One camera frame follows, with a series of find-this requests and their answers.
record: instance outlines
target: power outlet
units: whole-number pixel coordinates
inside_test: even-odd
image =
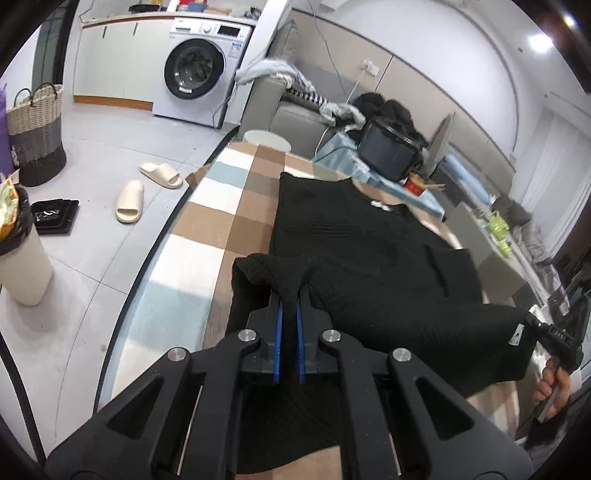
[[[377,77],[378,73],[379,73],[379,67],[377,65],[374,65],[374,63],[371,60],[364,60],[363,61],[363,67],[362,67],[367,73],[369,73],[372,77]]]

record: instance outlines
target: human hand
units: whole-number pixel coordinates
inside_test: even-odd
[[[556,373],[557,360],[550,358],[546,362],[546,368],[542,371],[542,379],[538,383],[538,387],[534,392],[534,400],[543,401],[552,395],[552,387],[555,381],[560,384],[560,392],[554,400],[554,404],[548,410],[547,419],[554,417],[560,410],[562,410],[569,401],[570,397],[570,375],[566,370],[558,368]]]

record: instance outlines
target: metal screw head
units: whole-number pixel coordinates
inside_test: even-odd
[[[325,330],[322,332],[322,338],[328,342],[338,342],[340,340],[340,332],[338,330]]]
[[[171,348],[166,354],[166,356],[169,360],[172,360],[173,362],[180,362],[187,356],[187,351],[184,348],[176,346],[174,348]]]
[[[256,332],[254,330],[250,330],[250,328],[246,328],[238,332],[238,338],[243,342],[252,342],[256,339]]]
[[[392,352],[392,356],[397,362],[408,362],[412,357],[411,353],[405,348],[397,348]]]

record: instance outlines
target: white label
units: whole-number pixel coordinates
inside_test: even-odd
[[[392,209],[390,208],[389,205],[386,205],[385,203],[382,203],[379,200],[372,200],[371,206],[381,208],[384,212],[391,212],[392,211]]]
[[[515,333],[513,334],[513,336],[511,337],[511,340],[509,340],[509,345],[519,345],[519,342],[521,340],[521,334],[523,333],[523,329],[525,328],[525,326],[520,323],[517,328],[515,329]]]
[[[228,53],[228,57],[230,57],[231,59],[237,59],[240,56],[241,50],[241,43],[232,43],[232,46],[230,47],[230,52]]]

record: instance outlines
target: washing machine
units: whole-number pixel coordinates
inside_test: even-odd
[[[152,113],[220,128],[251,32],[231,21],[175,18]]]

